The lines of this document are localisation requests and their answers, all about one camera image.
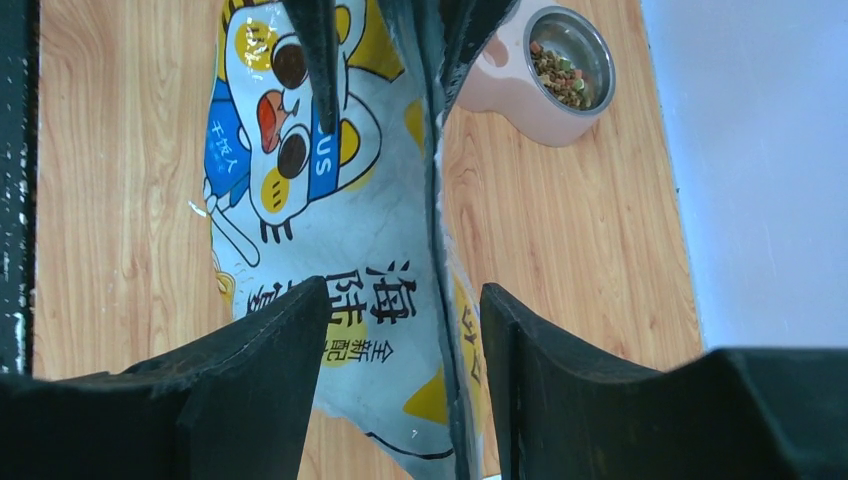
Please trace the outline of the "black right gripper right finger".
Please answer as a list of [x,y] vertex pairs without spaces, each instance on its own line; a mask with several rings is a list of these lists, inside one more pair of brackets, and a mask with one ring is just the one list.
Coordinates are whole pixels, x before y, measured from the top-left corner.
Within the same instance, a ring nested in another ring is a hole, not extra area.
[[720,348],[661,372],[534,313],[502,286],[481,331],[506,479],[843,479],[847,353]]

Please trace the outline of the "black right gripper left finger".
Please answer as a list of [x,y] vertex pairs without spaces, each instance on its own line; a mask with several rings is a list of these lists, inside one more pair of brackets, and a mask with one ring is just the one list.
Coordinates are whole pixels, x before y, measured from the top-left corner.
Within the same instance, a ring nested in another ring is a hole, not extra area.
[[330,318],[324,279],[123,372],[1,378],[5,479],[294,479]]

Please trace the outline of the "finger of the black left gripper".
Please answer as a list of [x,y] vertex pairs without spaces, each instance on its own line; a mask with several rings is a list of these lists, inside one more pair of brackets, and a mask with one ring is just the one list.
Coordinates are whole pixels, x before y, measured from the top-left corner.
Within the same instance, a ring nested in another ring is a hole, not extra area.
[[321,129],[335,133],[339,120],[335,1],[283,0],[283,5],[304,49]]
[[445,116],[453,108],[470,69],[496,30],[513,15],[516,0],[442,0],[445,53],[440,81]]

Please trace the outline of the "pet food bag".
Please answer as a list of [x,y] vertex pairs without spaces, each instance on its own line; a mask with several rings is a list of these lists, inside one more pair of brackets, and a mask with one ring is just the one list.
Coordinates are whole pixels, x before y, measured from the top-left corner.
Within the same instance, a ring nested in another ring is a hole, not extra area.
[[477,310],[441,211],[443,25],[434,1],[335,1],[335,133],[280,1],[227,1],[203,197],[235,318],[302,280],[331,317],[314,404],[416,479],[482,475]]

